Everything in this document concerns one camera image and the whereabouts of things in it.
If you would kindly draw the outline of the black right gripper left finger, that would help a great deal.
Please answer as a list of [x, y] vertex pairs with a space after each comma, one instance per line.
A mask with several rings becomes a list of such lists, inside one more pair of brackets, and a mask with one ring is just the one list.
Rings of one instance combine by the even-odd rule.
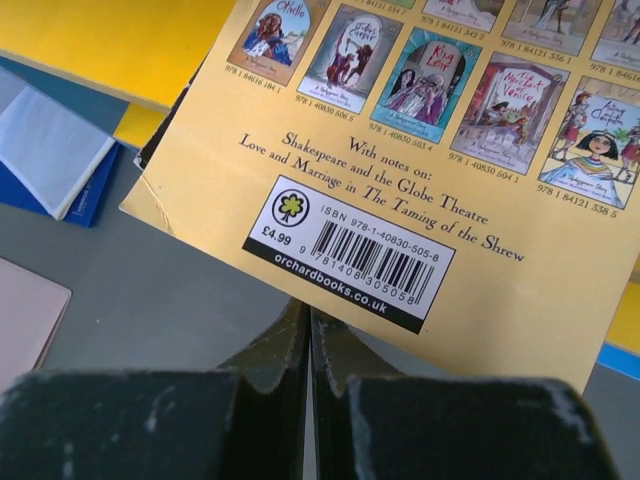
[[37, 371], [1, 398], [5, 479], [298, 479], [309, 309], [207, 371]]

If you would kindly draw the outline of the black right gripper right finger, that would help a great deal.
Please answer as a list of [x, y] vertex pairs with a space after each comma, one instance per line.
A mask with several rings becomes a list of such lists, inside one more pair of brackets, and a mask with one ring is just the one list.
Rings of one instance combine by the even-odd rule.
[[310, 314], [322, 479], [615, 479], [579, 394], [550, 378], [404, 374], [342, 321]]

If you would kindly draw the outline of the black red-lettered glossy book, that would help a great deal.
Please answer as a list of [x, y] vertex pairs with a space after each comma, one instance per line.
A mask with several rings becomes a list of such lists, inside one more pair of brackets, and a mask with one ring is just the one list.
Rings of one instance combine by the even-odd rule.
[[149, 162], [150, 156], [151, 154], [149, 152], [141, 149], [134, 157], [133, 162], [141, 171], [143, 171]]

